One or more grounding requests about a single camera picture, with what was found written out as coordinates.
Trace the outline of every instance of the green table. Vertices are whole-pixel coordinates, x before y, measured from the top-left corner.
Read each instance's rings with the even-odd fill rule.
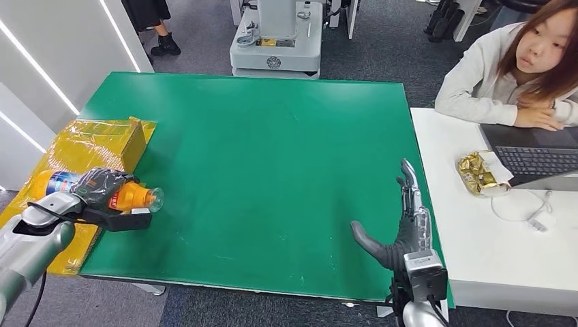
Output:
[[[350,221],[395,238],[403,157],[431,208],[401,84],[113,73],[80,117],[129,116],[159,123],[135,173],[165,205],[103,233],[84,276],[383,301]]]

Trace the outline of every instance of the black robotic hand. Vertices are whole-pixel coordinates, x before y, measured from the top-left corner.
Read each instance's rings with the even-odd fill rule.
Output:
[[[109,211],[108,201],[127,182],[139,183],[133,174],[108,168],[92,168],[70,188],[70,193],[86,202],[88,208]]]
[[[355,241],[386,269],[402,271],[405,268],[404,254],[423,251],[431,247],[431,219],[423,206],[417,177],[406,159],[401,161],[405,179],[397,177],[401,186],[401,219],[397,238],[392,244],[383,245],[369,236],[358,221],[351,222]]]

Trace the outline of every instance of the robotic arm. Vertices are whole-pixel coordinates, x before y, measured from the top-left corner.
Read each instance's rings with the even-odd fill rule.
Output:
[[[401,171],[405,179],[397,177],[401,219],[395,241],[383,245],[357,221],[351,222],[353,237],[384,268],[393,271],[389,298],[400,327],[448,326],[436,304],[447,297],[447,270],[431,248],[431,218],[421,201],[415,170],[403,159]]]
[[[125,215],[105,209],[111,195],[134,180],[124,172],[94,168],[71,193],[52,193],[29,202],[28,208],[0,228],[0,322],[20,294],[29,290],[72,242],[75,223],[112,232],[149,227],[152,216],[148,209],[133,209]]]

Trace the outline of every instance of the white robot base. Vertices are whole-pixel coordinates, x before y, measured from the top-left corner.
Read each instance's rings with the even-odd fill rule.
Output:
[[[317,79],[321,64],[322,5],[298,1],[295,6],[296,34],[292,37],[261,35],[257,42],[239,46],[247,26],[257,24],[258,10],[246,9],[230,48],[233,76]],[[308,18],[298,18],[303,12]]]

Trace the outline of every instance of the woman's hand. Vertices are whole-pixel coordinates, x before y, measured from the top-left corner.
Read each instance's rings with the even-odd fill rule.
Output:
[[[548,131],[564,129],[563,124],[552,118],[553,115],[554,109],[551,108],[524,108],[518,106],[518,115],[514,126],[539,127]]]

